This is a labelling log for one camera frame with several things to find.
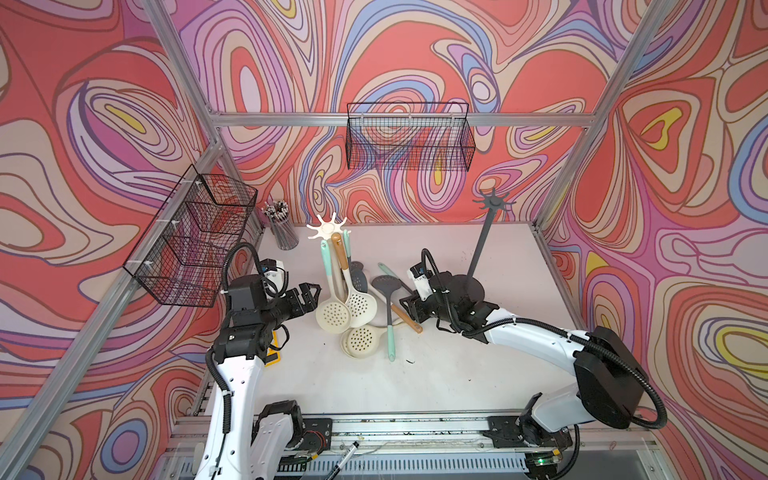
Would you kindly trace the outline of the dark grey utensil rack stand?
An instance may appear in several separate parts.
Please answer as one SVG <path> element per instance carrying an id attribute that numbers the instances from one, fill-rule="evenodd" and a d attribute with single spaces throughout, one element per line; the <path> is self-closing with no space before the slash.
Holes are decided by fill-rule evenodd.
<path id="1" fill-rule="evenodd" d="M 505 195 L 499 195 L 495 187 L 492 187 L 489 192 L 482 192 L 481 196 L 482 199 L 475 200 L 475 203 L 480 203 L 486 210 L 486 214 L 469 268 L 466 274 L 453 276 L 448 285 L 448 298 L 456 303 L 475 303 L 485 298 L 484 287 L 475 278 L 476 269 L 497 213 L 510 210 L 514 204 L 514 201 L 507 200 Z"/>

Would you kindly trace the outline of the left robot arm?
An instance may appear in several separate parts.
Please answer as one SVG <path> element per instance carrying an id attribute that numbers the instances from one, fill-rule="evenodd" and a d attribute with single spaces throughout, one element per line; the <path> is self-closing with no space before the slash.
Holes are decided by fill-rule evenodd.
<path id="1" fill-rule="evenodd" d="M 241 241 L 224 260 L 221 287 L 225 315 L 219 333 L 205 354 L 215 386 L 213 413 L 196 476 L 199 479 L 272 479 L 290 450 L 306 435 L 301 409 L 294 400 L 255 407 L 257 386 L 271 351 L 280 351 L 273 334 L 289 320 L 316 310 L 321 288 L 268 277 L 255 260 L 256 271 L 230 279 L 236 254 L 254 245 Z"/>

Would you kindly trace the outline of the cream slotted spoon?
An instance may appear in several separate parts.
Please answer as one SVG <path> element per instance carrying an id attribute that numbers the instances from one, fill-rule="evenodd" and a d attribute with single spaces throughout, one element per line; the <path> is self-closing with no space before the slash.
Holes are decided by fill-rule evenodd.
<path id="1" fill-rule="evenodd" d="M 374 295 L 377 299 L 381 300 L 384 304 L 387 304 L 388 308 L 393 313 L 395 313 L 405 324 L 407 324 L 410 328 L 412 328 L 416 333 L 421 334 L 423 332 L 423 327 L 420 324 L 413 321 L 410 318 L 410 316 L 400 307 L 398 307 L 392 302 L 388 302 L 380 291 L 376 290 L 373 287 L 368 287 L 368 292 Z"/>

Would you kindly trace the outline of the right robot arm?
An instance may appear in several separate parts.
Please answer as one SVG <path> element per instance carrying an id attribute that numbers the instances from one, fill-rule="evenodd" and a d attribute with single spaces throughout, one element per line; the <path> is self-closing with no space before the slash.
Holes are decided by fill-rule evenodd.
<path id="1" fill-rule="evenodd" d="M 618 430 L 666 426 L 661 395 L 613 330 L 567 330 L 515 315 L 486 301 L 476 279 L 439 270 L 428 249 L 408 277 L 412 292 L 401 304 L 412 320 L 433 319 L 441 331 L 521 351 L 572 376 L 565 387 L 530 398 L 515 419 L 514 444 L 563 448 L 574 443 L 578 426 L 591 422 Z"/>

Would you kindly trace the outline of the cream skimmer mint handle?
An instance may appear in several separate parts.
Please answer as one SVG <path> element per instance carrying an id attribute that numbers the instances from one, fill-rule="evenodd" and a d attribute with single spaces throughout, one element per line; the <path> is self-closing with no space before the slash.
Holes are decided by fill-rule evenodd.
<path id="1" fill-rule="evenodd" d="M 331 334 L 342 334 L 350 326 L 351 313 L 346 304 L 339 299 L 336 293 L 332 273 L 330 247 L 326 240 L 321 241 L 320 249 L 328 283 L 329 298 L 318 305 L 316 310 L 316 321 L 324 331 Z"/>

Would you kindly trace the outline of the cream skimmer wooden handle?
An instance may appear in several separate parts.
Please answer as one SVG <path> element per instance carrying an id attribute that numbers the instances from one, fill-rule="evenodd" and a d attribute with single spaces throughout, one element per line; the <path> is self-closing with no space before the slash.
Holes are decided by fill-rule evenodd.
<path id="1" fill-rule="evenodd" d="M 346 250 L 341 233 L 333 233 L 331 236 L 334 251 L 337 255 L 341 272 L 346 283 L 348 293 L 345 305 L 351 313 L 350 326 L 360 328 L 370 323 L 376 316 L 377 303 L 374 297 L 368 293 L 359 291 L 353 284 Z"/>

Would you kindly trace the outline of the grey skimmer mint handle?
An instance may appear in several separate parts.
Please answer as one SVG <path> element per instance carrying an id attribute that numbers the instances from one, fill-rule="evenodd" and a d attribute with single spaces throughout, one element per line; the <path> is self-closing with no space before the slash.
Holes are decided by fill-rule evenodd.
<path id="1" fill-rule="evenodd" d="M 349 266 L 349 271 L 352 279 L 352 284 L 357 291 L 360 291 L 362 293 L 367 293 L 368 283 L 367 283 L 365 274 L 363 273 L 363 267 L 360 262 L 355 262 L 351 260 L 350 232 L 348 230 L 344 230 L 342 232 L 342 235 L 343 235 L 343 242 L 344 242 L 347 263 Z"/>

